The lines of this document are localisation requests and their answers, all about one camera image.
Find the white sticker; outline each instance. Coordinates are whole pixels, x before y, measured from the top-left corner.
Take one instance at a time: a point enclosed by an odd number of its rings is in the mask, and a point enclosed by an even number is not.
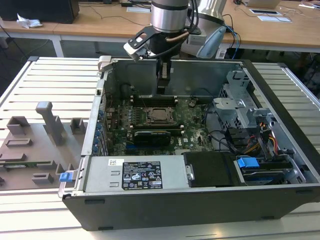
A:
[[[109,166],[122,166],[124,159],[109,159]]]
[[[150,181],[150,185],[160,185],[161,181]]]

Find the blue latch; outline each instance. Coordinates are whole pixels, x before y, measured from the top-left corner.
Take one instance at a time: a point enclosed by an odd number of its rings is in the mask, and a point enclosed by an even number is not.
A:
[[[260,165],[255,157],[241,157],[237,160],[240,168],[259,168]]]
[[[67,183],[72,182],[72,176],[73,176],[72,172],[63,172],[60,174],[59,181],[67,182]]]

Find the gray plastic block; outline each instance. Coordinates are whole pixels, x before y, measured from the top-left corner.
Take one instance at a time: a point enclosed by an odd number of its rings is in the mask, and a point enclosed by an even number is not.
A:
[[[0,172],[8,172],[8,169],[4,165],[0,165]]]
[[[4,143],[8,148],[28,147],[32,145],[30,138],[8,139]]]
[[[40,101],[36,106],[35,111],[42,115],[45,122],[45,131],[48,134],[51,134],[55,145],[59,146],[63,143],[63,137],[61,134],[63,125],[60,121],[60,118],[54,117],[52,114],[52,107],[53,105],[50,101]]]
[[[54,178],[49,172],[34,173],[32,175],[32,181],[35,184],[52,184],[54,182]]]
[[[72,134],[86,134],[86,126],[82,118],[72,118],[70,122]]]
[[[38,163],[36,166],[39,169],[43,169],[43,170],[56,169],[57,168],[57,164],[53,160],[50,163]]]
[[[64,173],[65,170],[62,165],[59,163],[55,170],[55,175],[60,176],[60,174]]]
[[[12,116],[6,125],[12,135],[24,135],[25,131],[23,127],[28,126],[30,125],[24,116]]]
[[[24,161],[27,159],[27,156],[24,153],[15,153],[15,154],[1,154],[0,162],[15,162],[15,161]]]

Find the white paper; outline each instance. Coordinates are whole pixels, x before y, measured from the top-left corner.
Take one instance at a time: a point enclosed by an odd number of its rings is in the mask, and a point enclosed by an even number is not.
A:
[[[26,19],[22,16],[20,16],[19,14],[16,14],[18,16],[18,19],[17,19],[17,23],[21,26],[21,27],[24,27],[26,29],[29,29],[29,28],[34,28],[34,27],[41,27],[42,24],[39,20],[37,19]]]
[[[261,21],[279,22],[279,23],[291,23],[290,19],[286,17],[274,17],[274,16],[258,16]]]

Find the computer case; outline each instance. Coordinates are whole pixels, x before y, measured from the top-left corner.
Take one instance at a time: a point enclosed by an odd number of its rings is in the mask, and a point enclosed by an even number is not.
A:
[[[19,14],[26,19],[72,24],[78,13],[78,0],[0,0],[0,17],[5,21],[15,21]]]

